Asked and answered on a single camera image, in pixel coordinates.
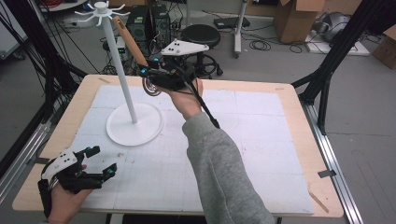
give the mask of round white base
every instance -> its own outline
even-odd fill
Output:
[[[107,119],[107,134],[116,143],[137,147],[153,140],[163,129],[163,115],[154,105],[134,104],[137,123],[132,123],[128,105],[117,107]]]

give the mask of gray sweater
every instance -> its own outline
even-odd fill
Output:
[[[187,155],[207,223],[274,223],[226,132],[215,128],[206,113],[200,113],[186,121],[183,133],[189,140]]]

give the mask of wooden table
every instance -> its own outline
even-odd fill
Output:
[[[127,81],[130,86],[141,86],[140,77],[127,77]],[[225,89],[277,93],[284,109],[291,137],[314,205],[315,213],[310,217],[341,217],[344,214],[331,179],[329,177],[320,178],[318,175],[318,172],[326,170],[326,166],[321,158],[318,145],[295,89],[290,84],[220,80],[203,80],[203,82],[207,90]],[[40,155],[41,158],[56,158],[64,148],[72,144],[96,92],[102,85],[120,85],[120,82],[118,77],[114,76],[89,75],[84,78],[50,140],[43,149]],[[42,164],[36,164],[33,167],[12,204],[15,210],[43,210],[36,184],[40,179],[43,168],[44,165]]]

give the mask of black stool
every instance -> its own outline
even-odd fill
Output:
[[[220,33],[216,28],[211,27],[209,25],[194,24],[186,27],[181,32],[181,40],[195,44],[207,45],[210,49],[213,49],[220,42]],[[194,67],[195,67],[195,75],[197,77],[208,76],[210,79],[212,79],[212,76],[210,75],[215,70],[218,76],[221,76],[223,74],[220,65],[216,62],[214,58],[212,58],[207,54],[204,54],[203,52],[198,52],[190,56],[195,56],[195,55],[197,56],[197,61],[194,64]],[[204,63],[204,58],[210,59],[211,62]],[[208,66],[213,66],[213,69],[211,69],[210,71],[206,71],[206,68]]]

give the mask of human hand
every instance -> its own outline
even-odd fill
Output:
[[[93,189],[82,189],[78,194],[74,194],[62,188],[61,184],[56,184],[51,192],[52,208],[48,217],[48,223],[69,223],[92,191]]]
[[[202,80],[196,78],[192,83],[194,84],[195,89],[198,90],[199,95],[202,96],[204,92]],[[176,109],[181,113],[181,115],[183,115],[185,120],[202,112],[201,105],[189,89],[184,88],[180,91],[169,91],[161,87],[157,88],[171,97]]]

